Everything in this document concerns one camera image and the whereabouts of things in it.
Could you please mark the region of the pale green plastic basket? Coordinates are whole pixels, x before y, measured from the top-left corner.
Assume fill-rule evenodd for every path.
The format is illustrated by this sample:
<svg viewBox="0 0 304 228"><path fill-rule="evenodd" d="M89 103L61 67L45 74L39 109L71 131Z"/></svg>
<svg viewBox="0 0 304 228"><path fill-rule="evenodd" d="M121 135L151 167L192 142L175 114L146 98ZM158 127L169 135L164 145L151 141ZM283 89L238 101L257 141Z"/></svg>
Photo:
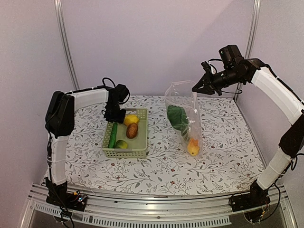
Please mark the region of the pale green plastic basket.
<svg viewBox="0 0 304 228"><path fill-rule="evenodd" d="M148 110L146 108L127 108L127 114L134 114L139 118L137 136L129 139L126 136L127 126L108 122L104 133L102 150L110 158L145 158L148 147ZM116 126L116 140L127 143L126 149L110 148L113 126Z"/></svg>

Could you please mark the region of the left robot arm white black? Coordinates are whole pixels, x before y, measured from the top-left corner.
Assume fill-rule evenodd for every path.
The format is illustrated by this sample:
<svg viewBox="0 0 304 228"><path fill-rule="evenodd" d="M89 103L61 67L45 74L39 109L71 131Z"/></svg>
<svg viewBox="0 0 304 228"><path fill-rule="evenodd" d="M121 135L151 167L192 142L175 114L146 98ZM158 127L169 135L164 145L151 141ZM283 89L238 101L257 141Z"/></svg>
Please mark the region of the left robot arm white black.
<svg viewBox="0 0 304 228"><path fill-rule="evenodd" d="M125 85L114 88L105 85L77 91L55 91L52 95L46 117L45 129L48 132L47 164L48 179L55 185L66 183L65 160L66 147L70 134L75 127L75 112L79 109L105 104L104 118L108 122L122 124L126 110L120 105L128 101L130 91Z"/></svg>

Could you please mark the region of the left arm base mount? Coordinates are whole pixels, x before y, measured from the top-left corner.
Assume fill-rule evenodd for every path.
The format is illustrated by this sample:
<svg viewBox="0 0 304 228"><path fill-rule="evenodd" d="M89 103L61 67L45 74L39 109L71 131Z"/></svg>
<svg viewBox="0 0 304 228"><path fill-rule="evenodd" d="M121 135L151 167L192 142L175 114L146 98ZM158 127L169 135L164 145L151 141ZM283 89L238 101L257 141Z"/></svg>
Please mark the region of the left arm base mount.
<svg viewBox="0 0 304 228"><path fill-rule="evenodd" d="M67 182L56 185L47 179L46 187L48 188L47 203L63 207L64 209L85 211L87 194L81 193L79 190L73 193L67 192Z"/></svg>

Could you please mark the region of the clear zip top bag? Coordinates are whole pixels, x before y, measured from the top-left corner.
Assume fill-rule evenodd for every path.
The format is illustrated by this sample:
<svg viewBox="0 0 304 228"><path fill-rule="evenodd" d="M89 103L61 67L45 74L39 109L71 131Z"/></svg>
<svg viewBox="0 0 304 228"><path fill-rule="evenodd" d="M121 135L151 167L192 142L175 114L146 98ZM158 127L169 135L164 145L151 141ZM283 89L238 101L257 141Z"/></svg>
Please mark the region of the clear zip top bag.
<svg viewBox="0 0 304 228"><path fill-rule="evenodd" d="M193 81L172 82L164 94L166 115L187 154L201 159L202 128L197 93Z"/></svg>

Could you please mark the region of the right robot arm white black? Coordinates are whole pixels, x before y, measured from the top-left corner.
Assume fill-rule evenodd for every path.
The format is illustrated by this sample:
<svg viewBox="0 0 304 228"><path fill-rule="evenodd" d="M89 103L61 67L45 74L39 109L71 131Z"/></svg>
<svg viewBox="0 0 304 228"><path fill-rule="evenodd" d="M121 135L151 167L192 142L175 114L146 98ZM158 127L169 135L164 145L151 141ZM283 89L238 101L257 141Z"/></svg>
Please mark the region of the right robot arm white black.
<svg viewBox="0 0 304 228"><path fill-rule="evenodd" d="M251 193L246 195L249 207L256 207L264 199L263 191L284 175L304 145L304 101L286 85L272 70L258 58L226 62L225 69L214 72L209 62L202 62L204 74L192 88L193 92L213 95L222 94L222 89L230 85L251 84L265 95L266 104L280 112L285 130L277 150L258 179L251 184Z"/></svg>

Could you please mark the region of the green white bok choy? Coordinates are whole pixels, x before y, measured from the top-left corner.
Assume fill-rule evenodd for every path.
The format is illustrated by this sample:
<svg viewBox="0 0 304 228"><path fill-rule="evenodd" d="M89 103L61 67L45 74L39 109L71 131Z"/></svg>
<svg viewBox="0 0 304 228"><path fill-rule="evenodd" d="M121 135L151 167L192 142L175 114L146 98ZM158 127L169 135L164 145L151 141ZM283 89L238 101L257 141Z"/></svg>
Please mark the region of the green white bok choy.
<svg viewBox="0 0 304 228"><path fill-rule="evenodd" d="M167 118L171 126L180 132L181 137L187 143L190 139L188 129L189 121L183 107L169 105L167 107Z"/></svg>

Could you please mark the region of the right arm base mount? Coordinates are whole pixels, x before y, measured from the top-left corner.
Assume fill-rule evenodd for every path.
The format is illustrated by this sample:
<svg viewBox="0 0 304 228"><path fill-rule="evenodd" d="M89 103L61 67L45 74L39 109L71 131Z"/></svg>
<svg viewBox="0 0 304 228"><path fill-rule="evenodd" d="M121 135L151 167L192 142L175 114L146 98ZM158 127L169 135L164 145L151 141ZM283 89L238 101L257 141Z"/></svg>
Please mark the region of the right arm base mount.
<svg viewBox="0 0 304 228"><path fill-rule="evenodd" d="M250 186L249 193L233 194L228 200L233 212L246 210L245 219L251 223L262 221L269 203L268 189L263 190L256 181Z"/></svg>

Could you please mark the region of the orange yellow mango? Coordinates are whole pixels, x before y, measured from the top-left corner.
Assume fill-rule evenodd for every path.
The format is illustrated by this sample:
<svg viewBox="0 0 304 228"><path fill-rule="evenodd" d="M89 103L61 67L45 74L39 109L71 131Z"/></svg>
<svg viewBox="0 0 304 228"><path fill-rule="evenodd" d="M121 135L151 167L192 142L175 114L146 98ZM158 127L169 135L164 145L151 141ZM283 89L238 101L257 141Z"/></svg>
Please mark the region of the orange yellow mango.
<svg viewBox="0 0 304 228"><path fill-rule="evenodd" d="M198 145L198 140L190 138L188 145L187 145L187 151L191 156L198 155L198 153L200 151L200 147Z"/></svg>

